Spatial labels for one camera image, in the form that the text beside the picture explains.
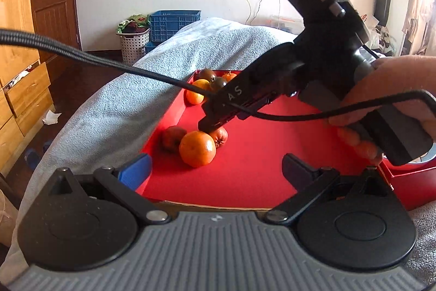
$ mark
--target silver screw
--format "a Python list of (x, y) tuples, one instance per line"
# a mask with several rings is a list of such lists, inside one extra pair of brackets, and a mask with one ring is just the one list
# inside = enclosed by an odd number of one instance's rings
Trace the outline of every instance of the silver screw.
[(162, 210), (151, 210), (145, 217), (152, 222), (163, 222), (168, 218), (168, 214)]
[(267, 212), (267, 219), (271, 222), (284, 222), (289, 218), (288, 214), (282, 210), (269, 210)]

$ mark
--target wooden cabinet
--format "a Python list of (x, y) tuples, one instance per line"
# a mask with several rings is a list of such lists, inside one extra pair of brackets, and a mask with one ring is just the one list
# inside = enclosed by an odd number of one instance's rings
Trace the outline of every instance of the wooden cabinet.
[[(0, 0), (0, 27), (33, 32), (31, 0)], [(8, 89), (23, 70), (33, 70)], [(0, 46), (0, 171), (6, 175), (53, 105), (47, 67), (37, 50)]]

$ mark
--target wooden drawer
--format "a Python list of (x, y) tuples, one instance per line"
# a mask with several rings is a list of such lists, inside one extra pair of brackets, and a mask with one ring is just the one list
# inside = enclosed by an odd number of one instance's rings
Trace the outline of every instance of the wooden drawer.
[(9, 109), (6, 97), (3, 90), (0, 89), (0, 128), (8, 121), (12, 116), (12, 111)]
[(27, 76), (6, 92), (16, 117), (50, 85), (49, 74), (45, 62), (32, 70)]
[(25, 136), (30, 129), (36, 124), (42, 115), (53, 105), (52, 96), (48, 89), (31, 103), (23, 113), (17, 117), (17, 124), (21, 133)]
[(24, 137), (15, 119), (11, 117), (8, 122), (0, 128), (0, 169), (12, 156), (14, 151), (23, 141)]

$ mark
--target laundry basket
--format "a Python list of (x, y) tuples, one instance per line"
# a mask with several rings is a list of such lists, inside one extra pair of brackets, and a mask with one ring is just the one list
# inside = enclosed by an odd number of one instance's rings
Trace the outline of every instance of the laundry basket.
[(145, 45), (150, 41), (150, 29), (137, 34), (120, 34), (119, 32), (116, 34), (120, 37), (125, 64), (133, 65), (145, 55)]

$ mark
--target dark floor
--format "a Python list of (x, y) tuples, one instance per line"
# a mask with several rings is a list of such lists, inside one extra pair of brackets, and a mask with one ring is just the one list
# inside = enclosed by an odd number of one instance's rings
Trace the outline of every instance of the dark floor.
[[(42, 156), (43, 144), (55, 138), (79, 106), (102, 86), (120, 74), (121, 72), (112, 68), (81, 63), (68, 68), (50, 86), (56, 112), (61, 112), (62, 115), (59, 117), (57, 124), (44, 125), (30, 142), (28, 148), (35, 149)], [(6, 182), (20, 198), (23, 197), (33, 173), (24, 161), (24, 154), (25, 152), (6, 177)], [(0, 264), (3, 263), (6, 253), (7, 247), (0, 244)]]

